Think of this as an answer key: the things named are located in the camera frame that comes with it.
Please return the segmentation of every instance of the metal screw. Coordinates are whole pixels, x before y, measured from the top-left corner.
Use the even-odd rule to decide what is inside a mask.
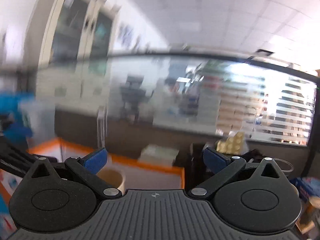
[[[202,187],[195,187],[191,190],[191,193],[195,196],[203,196],[207,194],[207,190]]]
[[[119,190],[117,188],[114,188],[114,187],[110,187],[110,188],[106,188],[104,191],[103,191],[104,195],[106,196],[115,196],[119,193]]]

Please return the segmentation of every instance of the ribbed gray surface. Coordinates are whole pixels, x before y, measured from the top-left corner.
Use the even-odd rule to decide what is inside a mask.
[[[182,190],[128,190],[118,200],[104,201],[97,213],[79,227],[56,234],[19,230],[10,240],[294,240],[290,231],[252,236],[220,221],[209,204],[186,197]]]

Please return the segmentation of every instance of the cabinet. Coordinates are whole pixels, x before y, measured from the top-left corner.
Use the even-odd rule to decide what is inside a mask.
[[[117,15],[106,9],[103,0],[39,0],[24,58],[26,65],[39,68],[36,96],[75,109],[105,104],[110,67],[106,60],[81,60],[106,56],[113,47],[116,26]]]

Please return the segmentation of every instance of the cabinet handle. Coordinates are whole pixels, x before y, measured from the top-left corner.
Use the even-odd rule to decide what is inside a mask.
[[[88,26],[89,26],[89,19],[86,19],[83,29],[86,30]]]
[[[93,31],[94,25],[95,25],[95,21],[92,21],[92,24],[91,24],[91,32]]]

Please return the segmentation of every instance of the triangular cutout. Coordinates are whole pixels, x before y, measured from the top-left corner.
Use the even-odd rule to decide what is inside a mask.
[[[44,164],[40,164],[36,171],[33,173],[32,178],[39,178],[39,177],[47,177],[50,173],[47,170],[47,167]]]
[[[263,176],[263,177],[269,177],[269,178],[275,178],[275,179],[278,179],[278,178],[279,178],[278,173],[277,173],[276,170],[273,168],[273,166],[272,166],[271,163],[268,163],[268,164],[264,167],[264,170],[263,170],[261,176]]]

